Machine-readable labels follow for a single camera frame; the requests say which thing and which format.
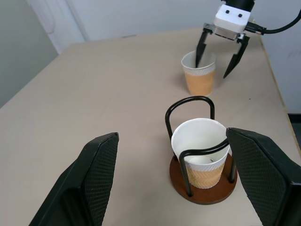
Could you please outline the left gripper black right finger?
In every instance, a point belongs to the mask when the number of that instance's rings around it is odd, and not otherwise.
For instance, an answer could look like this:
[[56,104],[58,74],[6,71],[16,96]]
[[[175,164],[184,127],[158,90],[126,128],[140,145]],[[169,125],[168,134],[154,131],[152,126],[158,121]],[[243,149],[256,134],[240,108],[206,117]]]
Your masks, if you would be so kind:
[[263,226],[301,226],[301,166],[269,137],[228,128],[241,184]]

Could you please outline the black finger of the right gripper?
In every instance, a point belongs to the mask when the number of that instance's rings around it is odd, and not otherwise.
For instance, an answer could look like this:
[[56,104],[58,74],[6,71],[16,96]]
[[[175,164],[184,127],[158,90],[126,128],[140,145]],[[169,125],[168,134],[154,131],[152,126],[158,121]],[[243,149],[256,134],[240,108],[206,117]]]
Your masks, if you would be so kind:
[[232,70],[238,65],[238,63],[240,62],[247,46],[248,46],[248,43],[249,43],[249,37],[246,36],[246,35],[243,35],[242,37],[239,37],[237,39],[237,43],[240,43],[241,44],[241,47],[238,51],[238,53],[234,54],[231,58],[231,61],[226,69],[226,72],[223,76],[223,78],[225,79],[231,72]]
[[204,28],[203,32],[201,34],[201,37],[199,39],[197,48],[196,48],[196,59],[195,59],[195,66],[196,67],[198,67],[198,65],[199,65],[199,63],[202,59],[202,55],[205,51],[205,48],[206,48],[205,41],[206,41],[206,38],[207,38],[208,34],[212,34],[212,30]]

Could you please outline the orange and white paper cup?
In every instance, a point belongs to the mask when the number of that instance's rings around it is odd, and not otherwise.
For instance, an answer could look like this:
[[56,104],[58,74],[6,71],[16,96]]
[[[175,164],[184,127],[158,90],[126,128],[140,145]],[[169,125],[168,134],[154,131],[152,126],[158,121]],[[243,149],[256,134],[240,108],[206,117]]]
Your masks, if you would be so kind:
[[[171,138],[171,146],[176,157],[190,149],[208,149],[226,139],[226,128],[215,120],[196,118],[182,123]],[[184,158],[189,183],[197,188],[215,186],[222,175],[230,146],[205,155]]]
[[188,90],[193,96],[208,96],[213,89],[216,55],[213,52],[205,52],[198,67],[195,66],[195,60],[195,50],[181,60]]

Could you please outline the white door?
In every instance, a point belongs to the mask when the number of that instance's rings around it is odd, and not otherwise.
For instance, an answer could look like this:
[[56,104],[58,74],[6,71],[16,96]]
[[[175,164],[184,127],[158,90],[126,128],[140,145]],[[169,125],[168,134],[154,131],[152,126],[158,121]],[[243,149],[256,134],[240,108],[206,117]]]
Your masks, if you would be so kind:
[[74,0],[26,0],[58,54],[74,43],[90,38],[74,6]]

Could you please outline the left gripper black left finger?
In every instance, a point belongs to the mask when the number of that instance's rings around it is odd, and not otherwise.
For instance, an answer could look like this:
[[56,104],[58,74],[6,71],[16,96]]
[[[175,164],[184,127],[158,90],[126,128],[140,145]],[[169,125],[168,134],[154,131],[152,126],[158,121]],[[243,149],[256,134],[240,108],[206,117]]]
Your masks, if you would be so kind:
[[102,226],[118,142],[117,132],[89,141],[59,176],[29,226]]

